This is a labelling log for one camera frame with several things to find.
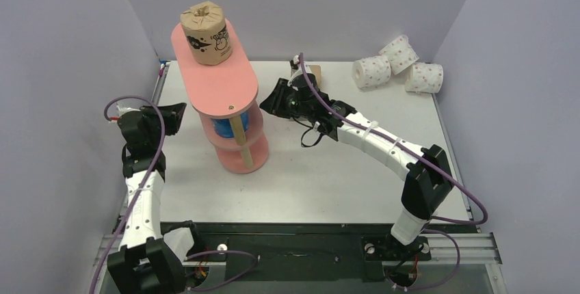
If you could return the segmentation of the blue roll sideways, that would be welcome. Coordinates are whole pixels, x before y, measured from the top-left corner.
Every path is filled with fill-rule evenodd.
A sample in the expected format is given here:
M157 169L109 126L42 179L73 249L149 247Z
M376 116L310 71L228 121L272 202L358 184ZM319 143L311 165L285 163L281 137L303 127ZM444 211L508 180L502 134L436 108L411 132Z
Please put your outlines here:
M249 111L245 111L240 115L241 123L244 131L248 130L250 123ZM226 139L234 138L233 128L229 119L212 119L213 129L217 135Z

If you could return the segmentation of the brown paper roll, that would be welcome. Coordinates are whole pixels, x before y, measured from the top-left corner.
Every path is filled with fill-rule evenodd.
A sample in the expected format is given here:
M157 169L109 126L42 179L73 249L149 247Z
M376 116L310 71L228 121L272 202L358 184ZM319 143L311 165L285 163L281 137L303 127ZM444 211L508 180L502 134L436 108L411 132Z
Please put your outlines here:
M180 15L180 24L194 59L215 66L233 52L223 9L214 2L193 5Z

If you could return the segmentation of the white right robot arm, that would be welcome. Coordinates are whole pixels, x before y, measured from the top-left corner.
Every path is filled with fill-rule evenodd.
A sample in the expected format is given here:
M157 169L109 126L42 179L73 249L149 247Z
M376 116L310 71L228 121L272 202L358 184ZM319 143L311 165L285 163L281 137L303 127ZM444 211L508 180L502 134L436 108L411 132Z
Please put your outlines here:
M446 152L396 137L351 105L322 92L312 74L280 78L259 105L284 119L305 118L320 135L353 146L385 165L403 180L402 212L386 238L387 252L402 258L453 189Z

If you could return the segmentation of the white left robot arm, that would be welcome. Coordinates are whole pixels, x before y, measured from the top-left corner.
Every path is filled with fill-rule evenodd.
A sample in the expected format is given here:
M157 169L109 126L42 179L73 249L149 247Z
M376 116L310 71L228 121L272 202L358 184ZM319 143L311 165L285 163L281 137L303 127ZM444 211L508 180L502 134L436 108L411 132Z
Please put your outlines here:
M122 239L107 258L107 270L120 293L185 290L182 260L163 239L160 206L166 179L161 148L165 137L179 131L186 106L142 106L117 121L125 140L121 159L128 207Z

